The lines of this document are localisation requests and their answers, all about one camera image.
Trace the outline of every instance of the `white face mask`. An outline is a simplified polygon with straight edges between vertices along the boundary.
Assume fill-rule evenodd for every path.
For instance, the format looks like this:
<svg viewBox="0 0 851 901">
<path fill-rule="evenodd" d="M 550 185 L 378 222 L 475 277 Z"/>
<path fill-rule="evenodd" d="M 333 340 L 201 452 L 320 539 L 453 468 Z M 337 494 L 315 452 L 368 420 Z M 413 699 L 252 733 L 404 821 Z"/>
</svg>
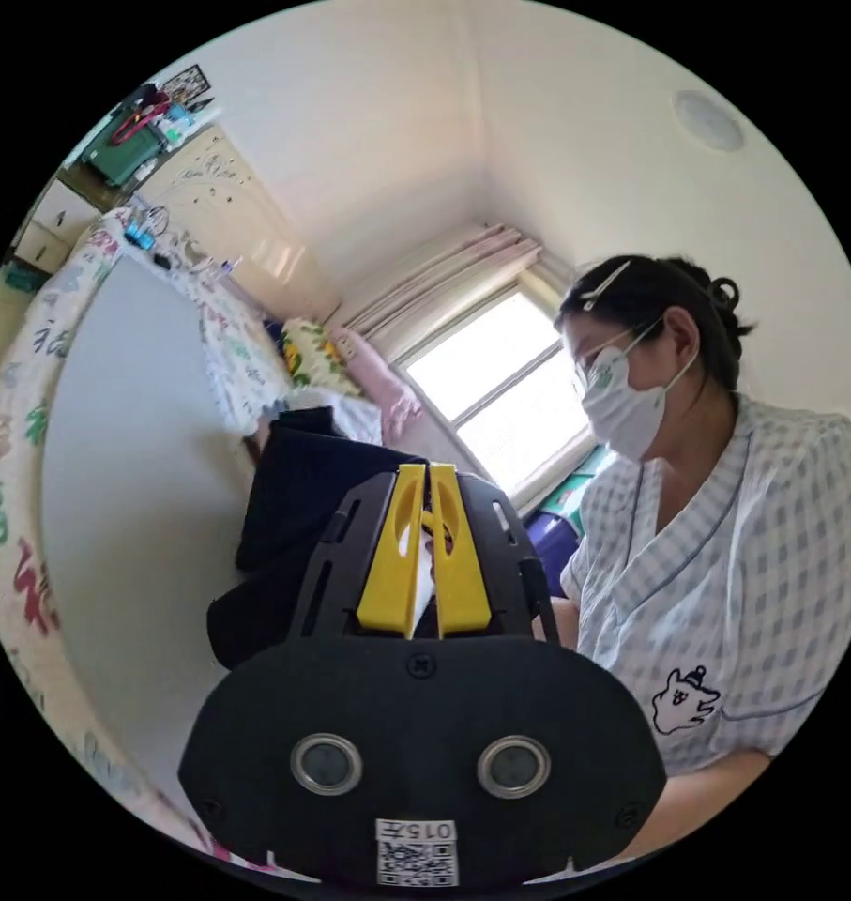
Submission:
<svg viewBox="0 0 851 901">
<path fill-rule="evenodd" d="M 694 354 L 688 365 L 666 386 L 646 391 L 634 389 L 629 384 L 628 354 L 648 331 L 650 329 L 642 332 L 625 350 L 604 347 L 600 351 L 591 366 L 582 400 L 599 442 L 635 463 L 641 461 L 660 430 L 666 394 L 697 358 Z"/>
</svg>

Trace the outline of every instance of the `black hair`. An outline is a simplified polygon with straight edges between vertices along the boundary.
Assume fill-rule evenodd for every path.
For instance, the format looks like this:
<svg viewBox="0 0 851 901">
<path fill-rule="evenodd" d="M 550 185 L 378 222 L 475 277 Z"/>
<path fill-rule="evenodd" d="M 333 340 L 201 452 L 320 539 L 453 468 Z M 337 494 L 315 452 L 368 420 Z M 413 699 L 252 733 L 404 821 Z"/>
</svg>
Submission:
<svg viewBox="0 0 851 901">
<path fill-rule="evenodd" d="M 591 296 L 626 263 L 599 296 Z M 711 378 L 725 390 L 735 391 L 741 339 L 756 328 L 735 315 L 740 297 L 731 279 L 714 281 L 705 269 L 683 257 L 614 256 L 592 267 L 569 289 L 555 325 L 561 330 L 569 316 L 590 312 L 635 336 L 655 323 L 643 339 L 653 341 L 662 334 L 661 320 L 666 310 L 681 307 L 691 315 L 700 332 L 699 356 L 704 364 L 705 383 Z"/>
</svg>

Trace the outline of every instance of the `pink pillow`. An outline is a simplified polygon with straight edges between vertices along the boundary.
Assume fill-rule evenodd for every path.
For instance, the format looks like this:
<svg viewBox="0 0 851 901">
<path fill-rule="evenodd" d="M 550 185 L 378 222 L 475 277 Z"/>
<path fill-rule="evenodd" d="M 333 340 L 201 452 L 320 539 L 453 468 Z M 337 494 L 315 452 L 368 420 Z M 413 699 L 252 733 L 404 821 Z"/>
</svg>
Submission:
<svg viewBox="0 0 851 901">
<path fill-rule="evenodd" d="M 331 340 L 347 366 L 347 374 L 381 409 L 381 432 L 386 442 L 401 436 L 406 426 L 422 415 L 416 393 L 390 367 L 371 344 L 346 328 L 332 328 Z"/>
</svg>

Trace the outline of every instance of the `bed headboard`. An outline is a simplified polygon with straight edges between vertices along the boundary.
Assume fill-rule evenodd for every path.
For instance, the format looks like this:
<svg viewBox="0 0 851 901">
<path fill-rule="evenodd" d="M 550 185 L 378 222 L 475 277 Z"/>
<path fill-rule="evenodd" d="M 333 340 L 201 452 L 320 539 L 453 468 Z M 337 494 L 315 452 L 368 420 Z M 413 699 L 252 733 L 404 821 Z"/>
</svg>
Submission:
<svg viewBox="0 0 851 901">
<path fill-rule="evenodd" d="M 164 162 L 138 190 L 151 206 L 219 261 L 243 257 L 231 279 L 275 319 L 324 321 L 339 296 L 311 248 L 221 126 L 213 125 Z"/>
</svg>

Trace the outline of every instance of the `ceiling light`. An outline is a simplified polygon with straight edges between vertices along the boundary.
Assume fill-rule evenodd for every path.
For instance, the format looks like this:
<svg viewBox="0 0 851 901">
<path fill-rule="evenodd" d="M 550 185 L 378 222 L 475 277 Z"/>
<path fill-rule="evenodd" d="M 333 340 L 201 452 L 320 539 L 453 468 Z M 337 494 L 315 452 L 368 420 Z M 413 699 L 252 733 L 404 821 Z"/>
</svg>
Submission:
<svg viewBox="0 0 851 901">
<path fill-rule="evenodd" d="M 744 132 L 735 118 L 700 91 L 677 91 L 672 108 L 678 124 L 704 147 L 734 153 L 744 146 Z"/>
</svg>

